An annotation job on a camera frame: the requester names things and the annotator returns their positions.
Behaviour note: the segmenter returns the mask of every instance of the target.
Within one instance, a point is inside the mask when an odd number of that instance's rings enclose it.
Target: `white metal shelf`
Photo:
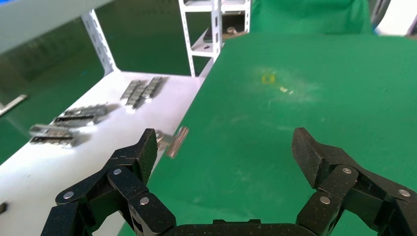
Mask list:
[[[220,54],[224,43],[222,40],[222,15],[225,12],[239,11],[245,15],[245,32],[249,33],[250,29],[250,9],[251,0],[179,0],[179,9],[181,11],[182,28],[184,30],[185,45],[187,48],[188,62],[190,73],[195,77],[193,56],[212,58],[214,63]],[[211,13],[211,35],[212,43],[204,42],[204,35],[191,46],[190,36],[188,33],[187,12],[210,12]]]
[[[223,0],[221,11],[245,11],[245,0]],[[185,4],[185,12],[211,12],[212,0],[190,0]]]
[[[191,54],[198,57],[213,57],[213,44],[204,42],[204,36],[206,35],[208,29],[206,29],[203,34],[197,39],[197,41],[191,46]]]

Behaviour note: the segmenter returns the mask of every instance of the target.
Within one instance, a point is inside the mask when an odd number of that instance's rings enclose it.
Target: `metal pin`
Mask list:
[[[72,196],[74,196],[74,192],[71,192],[71,191],[66,192],[66,193],[64,194],[64,199],[71,198]]]
[[[351,174],[352,173],[351,169],[348,169],[348,168],[343,168],[343,172],[345,172],[347,174]]]
[[[400,192],[400,194],[403,195],[404,197],[411,196],[411,193],[407,190],[404,190],[404,189],[400,189],[398,192]]]
[[[328,197],[320,197],[320,202],[324,204],[330,204],[330,199]]]
[[[121,173],[121,169],[115,169],[114,171],[113,171],[113,174],[115,174],[115,175],[118,175],[118,174],[120,174]]]
[[[140,200],[140,203],[141,203],[141,205],[146,205],[146,204],[148,204],[148,203],[149,203],[149,198],[147,198],[147,197],[142,198],[142,199]]]

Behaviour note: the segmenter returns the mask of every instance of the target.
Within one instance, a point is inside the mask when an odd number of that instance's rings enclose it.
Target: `green table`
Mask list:
[[[294,223],[314,192],[291,153],[301,126],[417,190],[416,52],[415,41],[371,35],[228,41],[182,121],[178,156],[161,160],[149,189],[178,224]],[[346,212],[332,236],[352,234],[376,235]]]

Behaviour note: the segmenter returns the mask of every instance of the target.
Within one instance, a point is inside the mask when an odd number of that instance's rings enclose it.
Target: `small metal object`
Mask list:
[[[178,134],[175,135],[174,137],[174,141],[172,142],[172,144],[170,145],[170,147],[168,148],[166,154],[167,156],[169,156],[170,158],[175,158],[175,156],[177,155],[179,148],[182,145],[182,142],[184,142],[185,137],[187,137],[188,134],[188,128],[187,127],[181,127],[178,131]]]
[[[330,204],[330,199],[328,197],[322,196],[320,197],[320,202],[327,205],[327,204]]]
[[[72,148],[76,142],[77,139],[72,135],[35,136],[29,140],[32,145],[51,144],[61,148]]]
[[[166,149],[174,141],[173,136],[164,134],[160,130],[155,130],[155,133],[158,150]]]
[[[118,175],[118,174],[120,174],[121,173],[121,169],[115,169],[114,171],[113,171],[113,174],[115,174],[115,175]]]
[[[142,93],[145,91],[146,85],[145,83],[141,82],[139,86],[136,88],[136,90],[133,91],[132,95],[129,97],[129,99],[126,102],[126,107],[135,109],[139,102],[142,99]]]
[[[68,198],[71,198],[72,196],[74,196],[74,192],[69,191],[69,192],[66,192],[63,197],[64,199],[68,199]]]
[[[404,197],[411,196],[411,193],[407,190],[404,190],[404,189],[400,189],[398,192],[400,192],[400,194],[403,195]]]
[[[56,126],[65,127],[83,127],[90,126],[97,123],[97,117],[95,115],[70,115],[57,117],[52,122]]]
[[[93,116],[104,116],[107,114],[107,107],[105,104],[78,107],[70,109],[64,112],[64,116],[81,116],[81,115],[93,115]]]
[[[345,172],[347,174],[351,174],[352,173],[352,170],[349,169],[349,168],[343,168],[342,170],[343,170],[343,172]]]
[[[150,99],[155,96],[156,91],[158,90],[159,85],[162,82],[162,77],[153,77],[146,87],[145,91],[142,93],[143,99]]]
[[[122,105],[126,105],[128,99],[132,96],[133,92],[138,88],[139,85],[143,84],[143,81],[140,80],[132,80],[130,84],[127,86],[126,90],[120,97],[120,102]]]
[[[149,198],[147,198],[147,197],[142,198],[142,199],[140,200],[140,203],[141,203],[141,205],[146,205],[146,204],[148,204],[148,203],[149,203]]]
[[[158,150],[168,148],[166,152],[167,156],[170,158],[175,158],[187,134],[188,128],[185,126],[181,127],[175,136],[167,135],[162,133],[160,130],[156,130],[156,142],[158,143]]]
[[[36,124],[29,129],[29,134],[33,137],[48,137],[54,135],[71,135],[69,128],[54,125]]]

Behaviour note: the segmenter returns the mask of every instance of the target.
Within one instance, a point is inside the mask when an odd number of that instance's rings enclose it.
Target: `metal block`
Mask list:
[[[94,115],[73,115],[57,117],[52,122],[56,126],[64,127],[84,127],[97,123],[97,117]]]
[[[71,135],[69,128],[54,125],[36,124],[29,130],[32,137],[48,137],[54,135]]]
[[[128,99],[132,96],[133,92],[138,88],[139,85],[143,84],[144,82],[141,80],[132,80],[130,84],[127,86],[126,90],[120,97],[120,102],[122,105],[126,106]]]
[[[170,158],[175,158],[179,148],[184,142],[185,137],[187,137],[188,128],[183,126],[179,129],[178,133],[175,136],[170,136],[162,133],[161,131],[156,131],[156,141],[158,143],[158,150],[163,150],[168,148],[166,154]]]
[[[146,85],[145,83],[141,83],[136,90],[133,91],[132,95],[126,102],[126,107],[130,109],[136,109],[139,105],[140,101],[142,100],[142,93],[145,91]]]
[[[142,93],[143,99],[151,99],[155,96],[156,91],[158,90],[159,86],[162,83],[162,77],[154,77],[149,82],[148,86],[146,87],[145,91]]]
[[[80,115],[94,115],[104,116],[107,114],[107,107],[105,104],[78,107],[64,112],[65,116],[80,116]]]
[[[61,148],[72,148],[76,144],[76,139],[72,135],[53,135],[48,137],[33,137],[30,141],[32,145],[51,144]]]

